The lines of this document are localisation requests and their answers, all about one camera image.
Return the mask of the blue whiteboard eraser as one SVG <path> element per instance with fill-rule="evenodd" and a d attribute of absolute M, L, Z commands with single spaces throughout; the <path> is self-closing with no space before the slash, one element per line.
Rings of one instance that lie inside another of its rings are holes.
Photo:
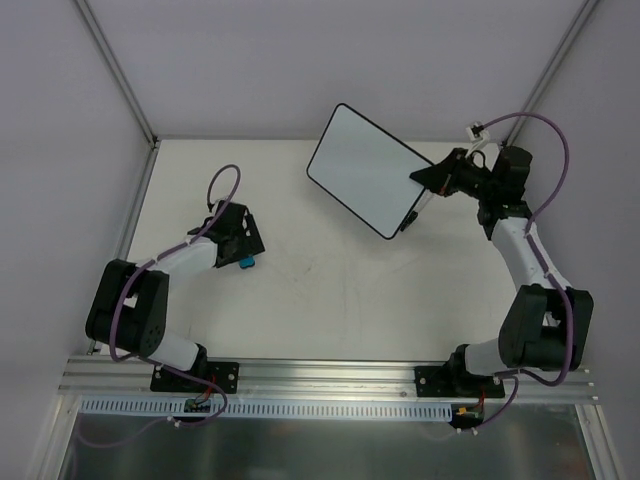
<path fill-rule="evenodd" d="M 255 264 L 256 264 L 256 261 L 253 256 L 248 256 L 238 262 L 238 265 L 241 269 L 253 268 Z"/>

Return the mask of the small white whiteboard black frame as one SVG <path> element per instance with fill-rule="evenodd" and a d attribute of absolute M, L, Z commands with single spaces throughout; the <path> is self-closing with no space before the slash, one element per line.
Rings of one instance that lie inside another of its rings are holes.
<path fill-rule="evenodd" d="M 334 108 L 307 177 L 385 240 L 393 239 L 425 188 L 410 179 L 433 162 L 351 106 Z"/>

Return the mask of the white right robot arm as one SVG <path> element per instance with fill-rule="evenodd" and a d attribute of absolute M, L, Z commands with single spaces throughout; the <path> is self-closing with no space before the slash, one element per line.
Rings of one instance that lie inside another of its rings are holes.
<path fill-rule="evenodd" d="M 532 160 L 522 148 L 505 147 L 487 168 L 476 165 L 472 153 L 455 148 L 409 176 L 435 195 L 461 192 L 477 200 L 478 222 L 516 288 L 497 337 L 458 346 L 446 363 L 417 381 L 420 395 L 432 389 L 442 396 L 500 398 L 510 375 L 556 387 L 580 366 L 594 300 L 571 286 L 542 245 L 524 199 Z"/>

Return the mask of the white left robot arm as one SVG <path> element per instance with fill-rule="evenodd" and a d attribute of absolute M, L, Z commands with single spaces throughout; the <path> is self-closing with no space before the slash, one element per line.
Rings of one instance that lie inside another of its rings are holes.
<path fill-rule="evenodd" d="M 251 268 L 265 251 L 247 206 L 219 205 L 205 223 L 187 233 L 186 246 L 162 255 L 139 272 L 130 261 L 107 263 L 85 324 L 87 337 L 154 362 L 150 390 L 203 393 L 208 383 L 224 393 L 237 391 L 239 364 L 212 361 L 204 346 L 168 330 L 170 290 L 210 269 L 237 264 Z"/>

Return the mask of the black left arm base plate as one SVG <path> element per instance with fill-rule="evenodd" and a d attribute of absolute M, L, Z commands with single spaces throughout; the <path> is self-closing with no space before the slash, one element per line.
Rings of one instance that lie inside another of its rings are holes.
<path fill-rule="evenodd" d="M 209 386 L 185 378 L 185 375 L 217 385 L 225 394 L 235 394 L 239 380 L 240 365 L 237 362 L 204 361 L 182 375 L 170 372 L 166 367 L 154 371 L 150 390 L 159 393 L 201 394 Z"/>

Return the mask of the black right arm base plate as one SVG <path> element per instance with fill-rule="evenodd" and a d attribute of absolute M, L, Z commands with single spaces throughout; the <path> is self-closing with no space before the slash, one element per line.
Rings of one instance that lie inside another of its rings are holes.
<path fill-rule="evenodd" d="M 414 368 L 416 395 L 420 398 L 480 398 L 500 399 L 505 396 L 502 382 L 491 376 L 476 376 L 457 371 L 447 364 Z"/>

